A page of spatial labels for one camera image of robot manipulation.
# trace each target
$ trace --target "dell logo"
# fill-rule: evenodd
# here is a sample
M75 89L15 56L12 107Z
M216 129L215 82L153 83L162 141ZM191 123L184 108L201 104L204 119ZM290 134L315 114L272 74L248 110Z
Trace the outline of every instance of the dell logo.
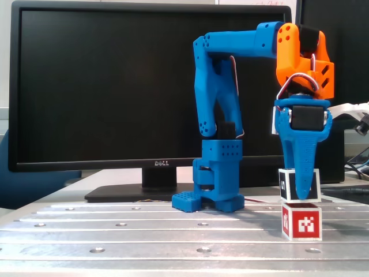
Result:
M156 160L155 166L169 166L169 163L167 160Z

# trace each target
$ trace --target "orange robot part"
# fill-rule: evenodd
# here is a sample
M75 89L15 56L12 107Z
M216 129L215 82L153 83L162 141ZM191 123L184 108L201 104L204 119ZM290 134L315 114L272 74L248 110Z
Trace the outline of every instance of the orange robot part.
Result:
M277 79L280 85L283 85L292 74L306 73L319 84L319 89L314 94L316 99L334 98L334 63L329 61L325 35L321 31L317 44L314 71L311 59L302 57L300 53L298 26L292 23L284 24L277 35ZM296 77L294 81L312 90L306 79Z

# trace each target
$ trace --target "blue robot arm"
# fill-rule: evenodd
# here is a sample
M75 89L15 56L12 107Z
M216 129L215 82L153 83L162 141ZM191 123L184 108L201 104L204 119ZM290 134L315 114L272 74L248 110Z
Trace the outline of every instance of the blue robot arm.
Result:
M256 31L212 32L194 41L195 95L200 133L216 133L214 105L218 101L228 122L243 134L233 64L229 56L276 58L277 32L282 22L262 23Z

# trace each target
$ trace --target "white cube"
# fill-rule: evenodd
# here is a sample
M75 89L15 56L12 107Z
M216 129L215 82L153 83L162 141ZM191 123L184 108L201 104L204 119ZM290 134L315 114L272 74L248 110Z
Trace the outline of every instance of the white cube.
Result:
M279 169L279 188L282 200L288 203L311 203L321 201L321 182L319 169L314 169L312 184L306 199L298 198L295 183L295 169Z

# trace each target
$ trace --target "table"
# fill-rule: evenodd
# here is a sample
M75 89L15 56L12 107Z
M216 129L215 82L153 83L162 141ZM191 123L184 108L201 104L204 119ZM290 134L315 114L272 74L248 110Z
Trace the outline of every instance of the table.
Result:
M140 179L139 169L103 170L1 218L0 275L367 276L367 205L320 203L323 241L289 242L277 203L186 214L170 203L83 202L96 187ZM179 169L179 182L191 179Z

